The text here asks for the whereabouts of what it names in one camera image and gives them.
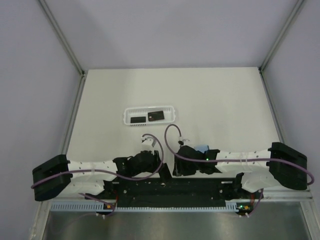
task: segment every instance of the metal surface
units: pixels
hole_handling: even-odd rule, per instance
[[[45,232],[48,215],[51,208],[50,201],[40,202],[36,211],[33,226],[30,230],[29,240],[41,240]]]
[[[301,207],[312,240],[320,240],[320,219],[315,202],[301,202]]]
[[[50,8],[48,7],[48,4],[46,3],[45,0],[37,0],[37,2],[39,3],[41,9],[43,10],[44,15],[47,17],[49,23],[51,24],[53,31],[55,32],[57,38],[59,39],[61,46],[63,47],[64,51],[68,55],[70,61],[72,62],[72,64],[74,65],[78,73],[82,75],[84,73],[84,70],[81,67],[78,59],[76,58],[76,55],[72,51],[64,33],[61,31],[54,15],[52,14]]]
[[[59,231],[83,213],[51,212]],[[44,240],[310,240],[299,203],[262,203],[250,218],[235,213],[117,213],[105,220],[85,216]]]
[[[286,20],[285,24],[283,25],[278,37],[276,38],[276,40],[274,41],[270,51],[268,52],[268,54],[266,55],[265,59],[262,62],[262,65],[260,67],[260,69],[262,71],[264,71],[269,62],[271,61],[272,57],[275,55],[275,53],[277,52],[280,44],[282,43],[282,41],[284,40],[284,38],[286,37],[288,30],[290,29],[290,27],[294,24],[297,16],[299,15],[299,13],[301,12],[304,4],[306,3],[306,0],[298,0],[295,4],[295,6],[292,9],[292,12],[290,13],[288,19]]]

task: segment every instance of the white enclosure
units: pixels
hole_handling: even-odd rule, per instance
[[[252,151],[281,141],[305,154],[311,193],[279,188],[266,201],[301,202],[320,239],[319,23],[318,0],[3,1],[2,238],[42,239],[50,203],[36,212],[33,168],[61,153],[129,156],[143,133],[163,141],[163,125],[130,128],[123,112],[172,105],[199,144]]]

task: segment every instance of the blue object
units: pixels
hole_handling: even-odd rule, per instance
[[[194,149],[199,151],[199,152],[202,152],[204,154],[205,151],[209,150],[209,146],[208,145],[198,145]]]

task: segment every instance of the black card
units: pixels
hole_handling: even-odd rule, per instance
[[[130,118],[131,124],[140,124],[140,123],[145,123],[145,122],[146,122],[145,116],[135,116],[135,117]]]
[[[159,121],[165,119],[164,111],[153,111],[148,112],[149,122]]]

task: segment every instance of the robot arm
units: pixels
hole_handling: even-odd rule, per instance
[[[306,169],[306,156],[279,142],[274,142],[269,149],[248,153],[218,149],[201,152],[181,145],[178,156],[197,162],[175,155],[173,175],[176,178],[172,178],[154,145],[152,138],[144,138],[142,151],[135,156],[103,162],[75,162],[67,160],[66,155],[58,155],[32,171],[35,200],[72,197],[79,193],[112,200],[116,197],[114,192],[117,192],[117,205],[122,208],[222,207],[228,200],[250,199],[252,195],[257,198],[260,195],[258,190],[265,187],[307,188],[305,172],[268,160],[283,159]],[[156,171],[159,174],[156,178],[132,178],[140,173]],[[192,176],[196,172],[208,176],[179,177]]]
[[[253,152],[225,152],[214,149],[202,153],[182,145],[177,154],[185,158],[203,160],[203,162],[190,162],[175,156],[174,176],[190,176],[199,171],[212,175],[213,178],[238,177],[241,179],[241,188],[250,193],[273,186],[284,186],[293,190],[307,189],[305,172],[284,163],[268,161],[268,159],[282,159],[304,169],[307,168],[305,155],[280,142],[272,143],[269,149]]]
[[[116,175],[132,178],[140,173],[153,173],[161,164],[159,153],[154,150],[155,144],[152,138],[143,137],[142,151],[135,156],[117,157],[101,162],[78,162],[67,160],[64,154],[57,155],[32,171],[33,182],[36,183],[62,172],[72,173],[59,175],[39,184],[34,188],[34,198],[36,201],[45,201],[57,196],[72,197],[79,193],[96,196],[105,190],[106,183],[116,180]],[[162,181],[167,181],[168,172],[167,164],[163,163],[158,171]]]

